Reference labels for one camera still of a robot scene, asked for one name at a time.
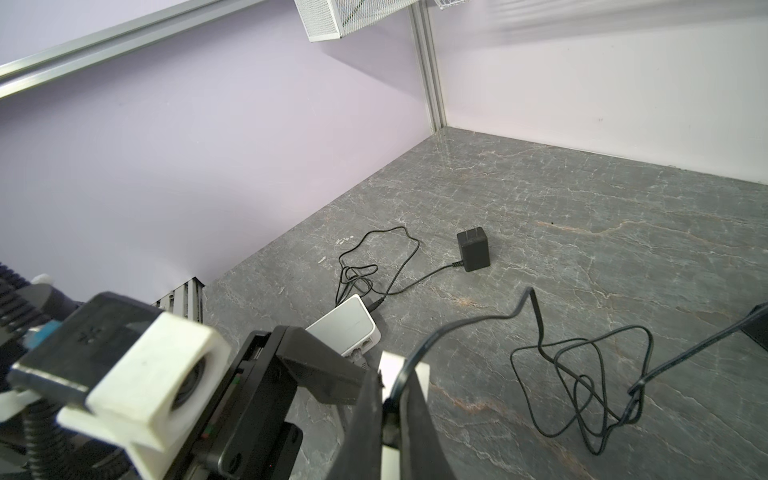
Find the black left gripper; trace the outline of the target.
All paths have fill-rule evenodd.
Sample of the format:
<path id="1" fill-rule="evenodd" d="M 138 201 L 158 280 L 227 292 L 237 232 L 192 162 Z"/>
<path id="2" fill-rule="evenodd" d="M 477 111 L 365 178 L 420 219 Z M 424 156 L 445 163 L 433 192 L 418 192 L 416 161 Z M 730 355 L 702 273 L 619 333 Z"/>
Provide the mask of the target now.
<path id="1" fill-rule="evenodd" d="M 322 404 L 354 405 L 365 375 L 304 329 L 252 332 L 167 477 L 288 479 L 303 440 L 302 431 L 286 421 L 297 387 Z"/>

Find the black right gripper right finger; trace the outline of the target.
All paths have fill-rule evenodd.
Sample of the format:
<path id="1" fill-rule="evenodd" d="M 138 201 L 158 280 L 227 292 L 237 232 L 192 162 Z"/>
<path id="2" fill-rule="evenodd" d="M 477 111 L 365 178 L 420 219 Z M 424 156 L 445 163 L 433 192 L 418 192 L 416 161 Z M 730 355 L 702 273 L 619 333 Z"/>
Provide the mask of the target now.
<path id="1" fill-rule="evenodd" d="M 449 480 L 456 476 L 439 443 L 421 385 L 412 374 L 399 400 L 400 478 Z"/>

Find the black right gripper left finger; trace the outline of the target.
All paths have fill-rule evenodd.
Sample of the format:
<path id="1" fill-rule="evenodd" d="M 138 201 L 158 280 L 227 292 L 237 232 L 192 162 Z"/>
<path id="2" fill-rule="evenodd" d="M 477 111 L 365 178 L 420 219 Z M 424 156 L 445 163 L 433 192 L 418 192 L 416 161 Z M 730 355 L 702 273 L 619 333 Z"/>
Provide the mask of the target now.
<path id="1" fill-rule="evenodd" d="M 345 435 L 327 479 L 379 480 L 382 464 L 383 400 L 380 374 L 368 370 Z"/>

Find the black power adapter large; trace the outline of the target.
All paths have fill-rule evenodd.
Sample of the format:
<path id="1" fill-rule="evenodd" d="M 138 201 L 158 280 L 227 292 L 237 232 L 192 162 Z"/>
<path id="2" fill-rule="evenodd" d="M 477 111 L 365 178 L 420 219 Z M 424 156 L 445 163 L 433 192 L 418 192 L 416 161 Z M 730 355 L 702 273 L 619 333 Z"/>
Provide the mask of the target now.
<path id="1" fill-rule="evenodd" d="M 413 248 L 408 251 L 406 257 L 386 284 L 386 287 L 383 290 L 379 290 L 376 288 L 374 281 L 374 277 L 380 269 L 379 264 L 368 263 L 353 265 L 347 262 L 347 257 L 363 247 L 371 236 L 387 235 L 395 232 L 402 233 L 407 241 L 413 245 Z M 387 229 L 374 229 L 366 232 L 357 244 L 343 251 L 337 257 L 339 274 L 333 298 L 333 306 L 339 307 L 353 295 L 358 295 L 361 299 L 364 299 L 373 294 L 377 295 L 377 298 L 372 303 L 365 304 L 368 312 L 373 312 L 389 297 L 402 295 L 444 271 L 462 268 L 465 272 L 474 272 L 491 265 L 489 240 L 482 227 L 461 231 L 456 237 L 459 250 L 459 259 L 457 261 L 440 266 L 416 280 L 413 280 L 411 283 L 396 289 L 395 284 L 399 280 L 405 267 L 420 251 L 422 245 L 421 240 L 411 235 L 404 225 L 398 225 Z"/>

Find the black power adapter small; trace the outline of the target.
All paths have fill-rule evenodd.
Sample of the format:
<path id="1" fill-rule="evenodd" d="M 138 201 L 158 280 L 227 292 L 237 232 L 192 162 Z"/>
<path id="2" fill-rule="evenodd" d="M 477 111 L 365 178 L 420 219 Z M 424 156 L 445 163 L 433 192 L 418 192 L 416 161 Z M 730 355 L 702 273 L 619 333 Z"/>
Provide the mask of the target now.
<path id="1" fill-rule="evenodd" d="M 526 348 L 528 350 L 536 350 L 540 357 L 554 368 L 560 383 L 565 389 L 565 393 L 569 398 L 571 406 L 574 409 L 572 417 L 567 421 L 565 426 L 556 432 L 546 432 L 541 429 L 538 424 L 535 424 L 534 427 L 542 436 L 556 438 L 565 433 L 571 425 L 576 424 L 587 450 L 594 456 L 599 456 L 605 451 L 608 440 L 616 429 L 626 425 L 634 425 L 639 422 L 644 410 L 645 391 L 647 385 L 651 381 L 672 368 L 690 360 L 694 356 L 734 333 L 746 333 L 752 325 L 767 321 L 767 304 L 758 304 L 753 307 L 743 319 L 707 337 L 672 359 L 655 368 L 651 368 L 650 361 L 655 340 L 652 332 L 642 325 L 623 326 L 592 339 L 575 337 L 546 343 L 544 341 L 545 326 L 536 291 L 533 287 L 528 286 L 523 290 L 520 300 L 514 310 L 509 314 L 484 315 L 455 320 L 441 326 L 427 336 L 405 359 L 403 366 L 395 377 L 390 393 L 384 401 L 384 411 L 392 414 L 398 412 L 400 396 L 406 387 L 407 381 L 410 376 L 415 373 L 416 366 L 439 340 L 456 330 L 480 322 L 512 320 L 519 316 L 526 304 L 530 304 L 532 307 L 538 333 L 537 342 L 533 345 L 528 345 Z M 644 356 L 642 357 L 640 376 L 627 389 L 628 402 L 624 407 L 624 410 L 621 413 L 616 413 L 609 406 L 607 387 L 605 385 L 606 362 L 598 344 L 604 340 L 633 330 L 639 330 L 645 334 L 647 345 Z M 562 357 L 564 355 L 572 350 L 580 349 L 582 347 L 591 348 L 597 356 L 600 369 L 599 381 L 595 381 L 587 374 L 576 372 L 562 362 Z"/>

